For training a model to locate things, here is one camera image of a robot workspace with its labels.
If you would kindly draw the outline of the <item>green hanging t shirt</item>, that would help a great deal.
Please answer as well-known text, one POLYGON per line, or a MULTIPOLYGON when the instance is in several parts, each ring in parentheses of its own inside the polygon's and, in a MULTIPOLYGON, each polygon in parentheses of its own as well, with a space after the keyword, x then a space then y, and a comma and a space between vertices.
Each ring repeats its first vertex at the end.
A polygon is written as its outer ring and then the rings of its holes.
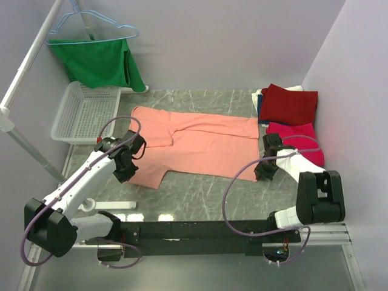
POLYGON ((146 90, 140 72, 125 39, 111 41, 48 42, 54 54, 63 62, 71 82, 95 89, 127 87, 134 92, 146 90))

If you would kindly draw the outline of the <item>dark red folded shirt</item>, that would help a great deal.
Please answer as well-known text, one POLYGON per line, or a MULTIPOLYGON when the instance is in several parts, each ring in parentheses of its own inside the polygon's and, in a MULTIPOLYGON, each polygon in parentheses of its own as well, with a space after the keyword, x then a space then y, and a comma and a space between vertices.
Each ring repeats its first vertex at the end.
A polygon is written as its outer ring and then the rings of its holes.
POLYGON ((285 125, 304 125, 315 122, 318 107, 317 91, 289 91, 275 84, 261 90, 263 121, 285 125))

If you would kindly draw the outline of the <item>blue folded shirt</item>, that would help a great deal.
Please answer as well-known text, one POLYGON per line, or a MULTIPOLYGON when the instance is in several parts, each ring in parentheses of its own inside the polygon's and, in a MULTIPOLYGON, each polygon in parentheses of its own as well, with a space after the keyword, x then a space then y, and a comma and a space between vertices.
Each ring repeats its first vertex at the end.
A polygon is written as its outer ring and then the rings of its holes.
POLYGON ((258 98, 258 103, 257 103, 257 108, 256 109, 257 109, 257 115, 258 115, 258 124, 261 125, 262 127, 268 127, 270 122, 269 121, 263 121, 260 118, 262 104, 263 104, 263 95, 262 94, 258 94, 257 98, 258 98))

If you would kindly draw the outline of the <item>aluminium rail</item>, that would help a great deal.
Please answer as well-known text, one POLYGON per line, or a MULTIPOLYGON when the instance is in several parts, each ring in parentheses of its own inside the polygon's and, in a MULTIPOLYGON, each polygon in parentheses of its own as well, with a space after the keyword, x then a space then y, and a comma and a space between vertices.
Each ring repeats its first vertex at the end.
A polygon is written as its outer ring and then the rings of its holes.
MULTIPOLYGON (((61 222, 48 222, 35 224, 27 235, 32 243, 59 258, 64 256, 75 244, 86 242, 87 244, 98 244, 98 238, 102 238, 105 243, 119 236, 121 223, 118 218, 109 219, 95 226, 91 225, 87 218, 76 219, 72 222, 63 220, 61 222)), ((260 237, 289 230, 297 230, 303 239, 311 239, 319 243, 328 241, 330 243, 346 244, 350 241, 349 234, 344 224, 334 225, 314 225, 295 227, 292 229, 281 229, 268 232, 267 221, 235 221, 234 226, 238 230, 233 232, 248 237, 260 237)))

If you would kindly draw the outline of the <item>salmon pink t shirt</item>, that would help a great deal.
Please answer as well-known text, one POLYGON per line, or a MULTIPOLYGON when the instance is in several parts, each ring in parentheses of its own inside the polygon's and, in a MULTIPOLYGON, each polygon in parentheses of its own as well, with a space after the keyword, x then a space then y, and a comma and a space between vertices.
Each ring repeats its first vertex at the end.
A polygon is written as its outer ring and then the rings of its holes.
POLYGON ((255 118, 178 113, 136 106, 130 129, 147 145, 130 183, 158 189, 168 171, 232 178, 259 158, 255 118))

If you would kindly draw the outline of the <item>magenta folded shirt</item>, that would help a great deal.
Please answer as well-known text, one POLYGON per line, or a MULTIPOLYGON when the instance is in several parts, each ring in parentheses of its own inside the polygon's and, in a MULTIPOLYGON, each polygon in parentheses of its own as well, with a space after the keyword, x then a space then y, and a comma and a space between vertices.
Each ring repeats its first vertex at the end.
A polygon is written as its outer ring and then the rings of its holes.
MULTIPOLYGON (((313 125, 282 125, 271 122, 266 129, 266 133, 277 133, 282 139, 283 144, 293 146, 298 150, 313 150, 317 149, 316 134, 313 125)), ((316 166, 324 167, 324 154, 321 149, 312 152, 302 152, 303 157, 314 163, 316 166)))

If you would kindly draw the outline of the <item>white clothes rack frame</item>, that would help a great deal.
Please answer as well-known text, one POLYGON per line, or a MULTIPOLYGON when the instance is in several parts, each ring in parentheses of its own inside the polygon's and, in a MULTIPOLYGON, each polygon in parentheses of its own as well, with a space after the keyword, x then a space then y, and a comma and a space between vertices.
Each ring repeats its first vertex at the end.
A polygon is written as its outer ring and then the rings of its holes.
MULTIPOLYGON (((53 1, 1 2, 1 93, 16 75, 53 1)), ((86 161, 91 145, 55 141, 50 132, 68 77, 52 49, 43 44, 10 104, 16 128, 57 168, 71 175, 86 161)), ((22 219, 30 198, 43 198, 56 180, 8 134, 1 133, 1 214, 22 219)))

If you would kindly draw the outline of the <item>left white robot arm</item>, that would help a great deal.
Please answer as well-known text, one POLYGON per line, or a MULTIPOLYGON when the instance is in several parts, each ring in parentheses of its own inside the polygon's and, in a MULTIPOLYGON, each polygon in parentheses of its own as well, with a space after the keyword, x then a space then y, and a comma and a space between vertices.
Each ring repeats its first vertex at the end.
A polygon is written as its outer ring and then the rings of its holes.
POLYGON ((144 154, 145 139, 132 130, 123 138, 104 138, 95 145, 86 162, 42 200, 32 198, 24 207, 24 240, 59 258, 75 243, 102 238, 113 244, 121 239, 121 220, 106 211, 75 218, 79 208, 89 212, 96 203, 90 194, 100 182, 114 175, 120 182, 129 181, 137 171, 136 154, 144 154))

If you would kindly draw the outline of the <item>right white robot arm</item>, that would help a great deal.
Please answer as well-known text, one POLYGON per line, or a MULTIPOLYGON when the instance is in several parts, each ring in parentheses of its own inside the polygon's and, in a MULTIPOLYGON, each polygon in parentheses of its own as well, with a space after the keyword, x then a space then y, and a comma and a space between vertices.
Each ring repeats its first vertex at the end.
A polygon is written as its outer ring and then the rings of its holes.
POLYGON ((257 180, 271 181, 281 169, 298 184, 296 203, 272 212, 267 219, 266 235, 274 242, 287 235, 287 229, 310 224, 342 222, 346 216, 341 176, 309 161, 277 133, 263 136, 264 156, 254 169, 257 180))

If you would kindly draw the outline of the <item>white plastic laundry basket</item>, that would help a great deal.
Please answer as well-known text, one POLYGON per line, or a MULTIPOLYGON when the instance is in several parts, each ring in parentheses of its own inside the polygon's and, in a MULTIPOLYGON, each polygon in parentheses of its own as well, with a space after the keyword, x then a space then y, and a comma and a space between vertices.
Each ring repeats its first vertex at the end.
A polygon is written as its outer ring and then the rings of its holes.
POLYGON ((68 144, 95 144, 100 132, 111 136, 117 116, 120 87, 90 89, 80 82, 71 82, 56 115, 51 137, 68 144))

